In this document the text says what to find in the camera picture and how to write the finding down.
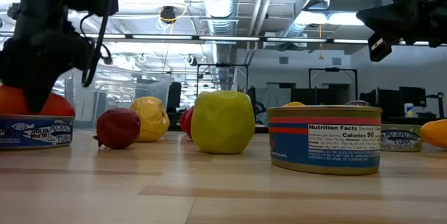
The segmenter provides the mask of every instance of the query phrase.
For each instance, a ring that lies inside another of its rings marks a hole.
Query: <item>tuna can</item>
[[[380,150],[418,152],[422,150],[420,128],[417,125],[383,124]]]
[[[381,108],[362,106],[270,108],[272,163],[319,174],[374,174],[379,171],[381,113]]]
[[[73,117],[0,115],[0,150],[66,147]]]

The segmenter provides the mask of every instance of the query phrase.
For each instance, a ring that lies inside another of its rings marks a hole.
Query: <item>desk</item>
[[[431,146],[339,177],[271,165],[267,135],[240,155],[200,153],[183,133],[101,151],[92,135],[0,152],[2,223],[447,223],[447,151]]]
[[[407,117],[391,117],[389,119],[382,119],[383,124],[408,124],[408,125],[419,125],[423,126],[424,124],[431,122],[441,120],[437,118],[419,118],[419,117],[413,117],[413,118],[407,118]]]

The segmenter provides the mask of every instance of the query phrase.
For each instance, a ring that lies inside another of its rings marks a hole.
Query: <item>light fixture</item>
[[[192,36],[175,35],[132,35],[134,39],[154,39],[154,40],[192,40]]]
[[[324,13],[302,11],[296,18],[296,24],[325,24],[328,18]]]
[[[328,41],[323,38],[267,38],[266,40],[276,43],[326,43]]]
[[[368,44],[368,40],[358,40],[358,39],[334,39],[334,43]]]
[[[355,12],[336,12],[329,15],[328,24],[333,25],[364,25],[362,21],[357,18]]]
[[[399,45],[406,45],[406,43],[404,41],[399,42]],[[428,42],[415,42],[413,44],[414,46],[428,46],[429,43]]]
[[[199,36],[199,40],[259,41],[255,36]]]
[[[90,38],[98,38],[99,35],[98,34],[86,34],[87,37]],[[104,38],[108,38],[108,39],[125,39],[126,35],[123,34],[104,34]]]
[[[2,31],[2,32],[0,32],[0,36],[11,37],[11,36],[14,36],[14,32]]]

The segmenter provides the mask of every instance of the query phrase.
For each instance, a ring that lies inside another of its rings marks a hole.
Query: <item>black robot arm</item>
[[[391,53],[392,45],[425,41],[438,47],[447,41],[447,0],[393,0],[393,4],[369,8],[357,18],[374,30],[368,40],[372,61]]]
[[[103,17],[98,40],[77,33],[68,21],[68,9]],[[118,11],[118,0],[20,0],[14,36],[0,52],[0,79],[22,89],[32,112],[40,112],[57,78],[82,70],[82,84],[93,80],[101,55],[108,16]]]

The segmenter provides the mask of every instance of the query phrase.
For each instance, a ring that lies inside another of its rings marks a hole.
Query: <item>red stripe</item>
[[[290,133],[290,134],[302,134],[307,135],[309,131],[307,128],[281,128],[281,127],[270,127],[268,128],[269,133]]]
[[[295,124],[353,124],[366,126],[380,126],[381,119],[355,118],[355,117],[275,117],[270,118],[270,123],[295,123]]]

